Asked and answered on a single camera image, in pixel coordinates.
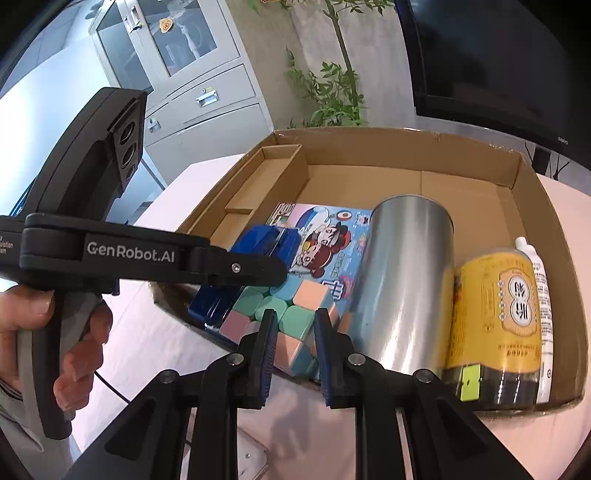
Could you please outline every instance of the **stainless steel cup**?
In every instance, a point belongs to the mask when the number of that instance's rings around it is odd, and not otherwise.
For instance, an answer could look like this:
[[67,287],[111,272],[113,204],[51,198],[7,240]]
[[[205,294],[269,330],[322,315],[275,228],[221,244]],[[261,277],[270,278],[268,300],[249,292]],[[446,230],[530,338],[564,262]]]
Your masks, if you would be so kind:
[[441,376],[453,304],[453,223],[439,203],[399,195],[372,212],[349,335],[384,368]]

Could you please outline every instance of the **yellow-green tag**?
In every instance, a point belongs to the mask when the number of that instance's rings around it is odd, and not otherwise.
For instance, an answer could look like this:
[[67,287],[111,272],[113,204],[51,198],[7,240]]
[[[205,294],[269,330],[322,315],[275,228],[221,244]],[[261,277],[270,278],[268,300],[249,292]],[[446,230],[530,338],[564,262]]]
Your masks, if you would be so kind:
[[480,364],[462,368],[462,392],[460,400],[478,400],[480,395]]

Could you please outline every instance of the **screw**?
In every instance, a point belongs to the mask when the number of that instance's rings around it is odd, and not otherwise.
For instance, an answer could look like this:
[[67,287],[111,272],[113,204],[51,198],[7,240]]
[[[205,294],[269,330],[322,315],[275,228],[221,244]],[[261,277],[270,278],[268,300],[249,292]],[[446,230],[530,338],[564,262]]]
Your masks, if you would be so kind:
[[240,353],[231,353],[226,360],[230,365],[240,365],[244,361],[244,356]]
[[417,378],[417,380],[419,380],[419,382],[423,382],[423,383],[431,383],[433,381],[433,372],[431,372],[430,370],[427,370],[426,368],[422,368],[420,370],[417,370],[414,373],[414,376]]
[[164,370],[163,372],[160,372],[160,375],[158,376],[158,380],[160,380],[160,383],[164,384],[172,383],[176,379],[177,373],[174,370]]
[[356,365],[357,367],[365,363],[365,357],[361,353],[352,353],[347,360],[351,365]]

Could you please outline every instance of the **cartoon packaging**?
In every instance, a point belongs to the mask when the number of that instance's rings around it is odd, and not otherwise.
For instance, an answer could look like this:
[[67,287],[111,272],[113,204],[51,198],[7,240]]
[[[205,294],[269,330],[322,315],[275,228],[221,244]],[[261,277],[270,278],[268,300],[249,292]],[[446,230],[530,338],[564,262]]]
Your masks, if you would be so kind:
[[342,316],[361,264],[370,218],[371,210],[280,203],[267,224],[298,229],[301,244],[290,273],[328,286]]

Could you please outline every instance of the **glass cabinet door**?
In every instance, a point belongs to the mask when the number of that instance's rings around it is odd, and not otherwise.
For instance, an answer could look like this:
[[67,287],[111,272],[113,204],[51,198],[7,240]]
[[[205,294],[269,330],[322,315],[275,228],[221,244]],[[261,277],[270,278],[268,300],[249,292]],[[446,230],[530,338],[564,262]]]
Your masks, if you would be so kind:
[[145,61],[160,75],[156,90],[168,94],[239,56],[216,0],[126,2],[130,35],[139,36]]
[[98,38],[93,39],[100,44],[97,51],[111,84],[151,93],[154,89],[129,39],[128,29],[117,3],[106,2],[101,17],[97,19]]

